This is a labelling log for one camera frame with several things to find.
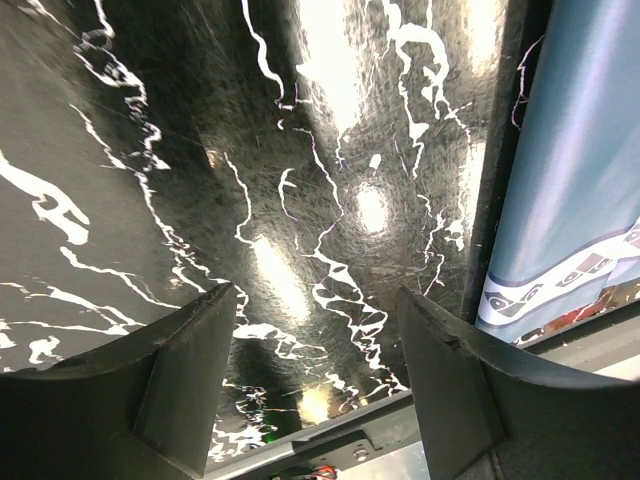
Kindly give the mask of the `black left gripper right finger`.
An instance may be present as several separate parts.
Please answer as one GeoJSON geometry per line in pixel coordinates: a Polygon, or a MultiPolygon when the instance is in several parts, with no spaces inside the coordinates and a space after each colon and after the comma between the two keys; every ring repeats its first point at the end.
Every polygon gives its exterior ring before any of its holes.
{"type": "Polygon", "coordinates": [[[431,478],[638,478],[638,383],[543,359],[407,288],[396,311],[431,478]]]}

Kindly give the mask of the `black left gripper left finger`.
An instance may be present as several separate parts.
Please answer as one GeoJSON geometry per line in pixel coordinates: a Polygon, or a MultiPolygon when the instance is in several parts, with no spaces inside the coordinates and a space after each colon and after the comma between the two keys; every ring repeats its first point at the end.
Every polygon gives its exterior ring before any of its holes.
{"type": "Polygon", "coordinates": [[[221,284],[45,370],[1,377],[5,479],[200,479],[236,315],[221,284]]]}

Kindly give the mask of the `blue patterned cloth placemat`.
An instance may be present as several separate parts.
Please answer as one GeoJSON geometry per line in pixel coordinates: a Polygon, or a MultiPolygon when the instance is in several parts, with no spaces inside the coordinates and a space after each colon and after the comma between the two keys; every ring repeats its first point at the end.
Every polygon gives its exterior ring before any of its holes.
{"type": "Polygon", "coordinates": [[[639,5],[558,1],[476,325],[506,342],[639,276],[639,5]]]}

